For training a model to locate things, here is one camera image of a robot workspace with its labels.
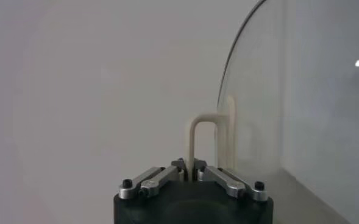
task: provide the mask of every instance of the silver clamp arm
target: silver clamp arm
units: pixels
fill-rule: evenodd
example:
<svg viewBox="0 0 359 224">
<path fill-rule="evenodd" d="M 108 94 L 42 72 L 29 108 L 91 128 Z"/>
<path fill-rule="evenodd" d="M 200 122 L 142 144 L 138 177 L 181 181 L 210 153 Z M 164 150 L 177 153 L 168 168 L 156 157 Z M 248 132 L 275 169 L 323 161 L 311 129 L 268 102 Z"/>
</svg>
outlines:
<svg viewBox="0 0 359 224">
<path fill-rule="evenodd" d="M 250 184 L 248 184 L 244 178 L 240 177 L 235 171 L 232 169 L 224 169 L 222 170 L 223 173 L 228 175 L 229 177 L 240 181 L 246 185 L 246 193 L 250 195 L 252 199 L 255 201 L 267 201 L 268 195 L 265 189 L 265 185 L 262 182 L 256 182 L 255 187 L 252 188 Z"/>
<path fill-rule="evenodd" d="M 119 186 L 118 196 L 121 199 L 135 198 L 138 191 L 140 190 L 141 182 L 152 178 L 161 171 L 162 169 L 159 167 L 152 167 L 132 180 L 124 180 L 123 183 Z"/>
<path fill-rule="evenodd" d="M 159 189 L 169 180 L 179 180 L 179 169 L 176 166 L 169 166 L 158 175 L 141 183 L 139 196 L 144 198 L 153 197 L 159 194 Z"/>
<path fill-rule="evenodd" d="M 207 166 L 202 177 L 203 181 L 215 181 L 222 186 L 231 197 L 238 198 L 246 190 L 246 186 L 240 181 L 234 180 L 219 169 Z"/>
</svg>

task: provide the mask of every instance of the glass panel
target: glass panel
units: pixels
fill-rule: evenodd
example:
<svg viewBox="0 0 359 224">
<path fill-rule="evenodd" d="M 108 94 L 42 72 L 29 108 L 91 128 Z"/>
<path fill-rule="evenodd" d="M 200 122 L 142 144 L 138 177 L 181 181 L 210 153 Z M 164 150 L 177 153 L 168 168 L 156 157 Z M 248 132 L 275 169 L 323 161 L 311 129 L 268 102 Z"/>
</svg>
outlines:
<svg viewBox="0 0 359 224">
<path fill-rule="evenodd" d="M 237 171 L 266 183 L 276 223 L 359 223 L 359 0 L 265 1 L 220 90 Z"/>
</svg>

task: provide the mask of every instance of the gray background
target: gray background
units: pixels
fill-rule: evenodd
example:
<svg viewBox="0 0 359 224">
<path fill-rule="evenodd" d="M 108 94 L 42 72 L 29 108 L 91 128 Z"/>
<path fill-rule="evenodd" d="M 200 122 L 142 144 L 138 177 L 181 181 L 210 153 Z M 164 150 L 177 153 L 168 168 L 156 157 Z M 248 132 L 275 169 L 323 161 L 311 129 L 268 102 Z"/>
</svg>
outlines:
<svg viewBox="0 0 359 224">
<path fill-rule="evenodd" d="M 0 0 L 0 223 L 112 223 L 120 181 L 183 156 L 186 121 L 216 110 L 254 4 Z"/>
</svg>

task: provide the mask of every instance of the black knob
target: black knob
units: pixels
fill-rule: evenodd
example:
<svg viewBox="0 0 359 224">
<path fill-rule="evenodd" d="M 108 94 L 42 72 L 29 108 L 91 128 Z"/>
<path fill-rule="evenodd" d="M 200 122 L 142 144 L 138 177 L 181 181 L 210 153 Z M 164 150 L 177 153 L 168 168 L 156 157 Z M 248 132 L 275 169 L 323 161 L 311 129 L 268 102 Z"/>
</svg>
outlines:
<svg viewBox="0 0 359 224">
<path fill-rule="evenodd" d="M 255 190 L 264 191 L 265 190 L 264 182 L 261 182 L 261 181 L 255 182 Z"/>
<path fill-rule="evenodd" d="M 131 179 L 125 179 L 123 180 L 123 188 L 131 188 L 133 185 Z"/>
</svg>

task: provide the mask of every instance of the metal bracket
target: metal bracket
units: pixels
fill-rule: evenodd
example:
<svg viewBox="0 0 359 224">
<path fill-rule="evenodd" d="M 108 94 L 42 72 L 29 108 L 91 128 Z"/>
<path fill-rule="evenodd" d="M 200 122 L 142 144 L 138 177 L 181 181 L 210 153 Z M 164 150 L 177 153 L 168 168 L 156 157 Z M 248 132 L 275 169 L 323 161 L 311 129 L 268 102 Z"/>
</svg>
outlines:
<svg viewBox="0 0 359 224">
<path fill-rule="evenodd" d="M 244 194 L 246 186 L 244 183 L 234 180 L 219 169 L 213 166 L 207 166 L 202 176 L 202 181 L 215 181 L 222 186 L 227 195 L 238 198 Z"/>
<path fill-rule="evenodd" d="M 159 194 L 159 189 L 169 180 L 180 180 L 179 169 L 176 166 L 169 166 L 158 175 L 141 183 L 139 196 L 144 198 L 153 197 Z"/>
<path fill-rule="evenodd" d="M 134 178 L 132 181 L 129 180 L 130 186 L 124 186 L 123 184 L 119 185 L 118 196 L 121 199 L 131 199 L 137 196 L 137 193 L 140 189 L 141 182 L 147 179 L 152 178 L 159 172 L 161 172 L 161 168 L 152 167 L 149 170 L 142 173 L 140 176 Z"/>
<path fill-rule="evenodd" d="M 254 199 L 255 201 L 267 201 L 268 200 L 268 195 L 267 195 L 267 191 L 263 185 L 263 188 L 260 189 L 256 189 L 256 188 L 252 188 L 250 184 L 248 184 L 244 178 L 240 177 L 235 171 L 233 171 L 232 169 L 224 169 L 222 170 L 222 172 L 226 175 L 228 175 L 229 177 L 233 178 L 234 180 L 240 181 L 243 184 L 246 185 L 246 193 L 250 195 L 250 197 L 252 199 Z"/>
</svg>

